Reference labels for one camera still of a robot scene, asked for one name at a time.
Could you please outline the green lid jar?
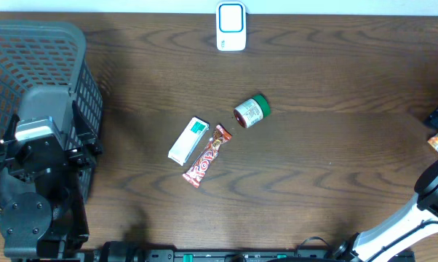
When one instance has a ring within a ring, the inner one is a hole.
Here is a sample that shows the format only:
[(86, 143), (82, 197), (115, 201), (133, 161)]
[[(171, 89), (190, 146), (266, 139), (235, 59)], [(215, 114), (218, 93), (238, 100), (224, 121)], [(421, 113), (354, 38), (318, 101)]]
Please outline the green lid jar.
[(234, 116), (243, 128), (249, 128), (271, 114), (267, 99), (258, 94), (234, 109)]

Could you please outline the white green box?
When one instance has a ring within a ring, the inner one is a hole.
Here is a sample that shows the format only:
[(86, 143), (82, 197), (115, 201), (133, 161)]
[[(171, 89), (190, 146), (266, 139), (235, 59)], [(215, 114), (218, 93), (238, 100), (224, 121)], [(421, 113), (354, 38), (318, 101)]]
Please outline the white green box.
[(193, 117), (169, 150), (167, 157), (183, 166), (209, 127), (207, 122)]

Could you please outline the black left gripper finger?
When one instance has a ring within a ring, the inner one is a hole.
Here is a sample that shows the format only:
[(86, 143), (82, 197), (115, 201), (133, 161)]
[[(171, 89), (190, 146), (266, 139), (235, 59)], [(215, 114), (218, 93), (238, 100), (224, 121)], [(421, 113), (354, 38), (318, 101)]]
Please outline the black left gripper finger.
[(17, 124), (20, 121), (20, 117), (17, 114), (13, 114), (9, 121), (9, 125), (2, 137), (3, 142), (13, 142), (16, 140), (15, 131), (17, 128)]
[(77, 102), (72, 102), (73, 120), (76, 128), (76, 134), (82, 144), (89, 149), (93, 155), (99, 155), (103, 152), (103, 146), (98, 138), (98, 134), (92, 130), (90, 125), (80, 112)]

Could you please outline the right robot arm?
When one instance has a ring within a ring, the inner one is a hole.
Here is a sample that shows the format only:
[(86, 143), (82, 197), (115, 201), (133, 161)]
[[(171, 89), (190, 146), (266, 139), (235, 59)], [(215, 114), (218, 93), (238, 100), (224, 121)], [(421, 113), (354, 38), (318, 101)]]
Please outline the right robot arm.
[(419, 177), (413, 197), (373, 229), (356, 233), (333, 251), (339, 261), (389, 261), (416, 242), (438, 233), (438, 160)]

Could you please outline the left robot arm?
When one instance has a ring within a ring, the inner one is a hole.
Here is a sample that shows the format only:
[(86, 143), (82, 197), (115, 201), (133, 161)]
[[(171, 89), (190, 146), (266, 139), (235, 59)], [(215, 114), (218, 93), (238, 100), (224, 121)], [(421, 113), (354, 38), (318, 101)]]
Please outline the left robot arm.
[(97, 134), (74, 103), (68, 149), (52, 118), (13, 115), (0, 140), (0, 232), (12, 261), (92, 261), (84, 203), (97, 156)]

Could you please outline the red chocolate bar wrapper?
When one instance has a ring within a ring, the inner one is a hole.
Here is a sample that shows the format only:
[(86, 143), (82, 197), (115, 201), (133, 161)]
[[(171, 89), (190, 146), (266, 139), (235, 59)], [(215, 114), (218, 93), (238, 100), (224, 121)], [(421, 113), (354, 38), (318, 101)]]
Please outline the red chocolate bar wrapper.
[(218, 157), (220, 147), (231, 138), (232, 135), (221, 124), (218, 124), (204, 150), (190, 168), (182, 174), (182, 177), (193, 187), (200, 187), (212, 162)]

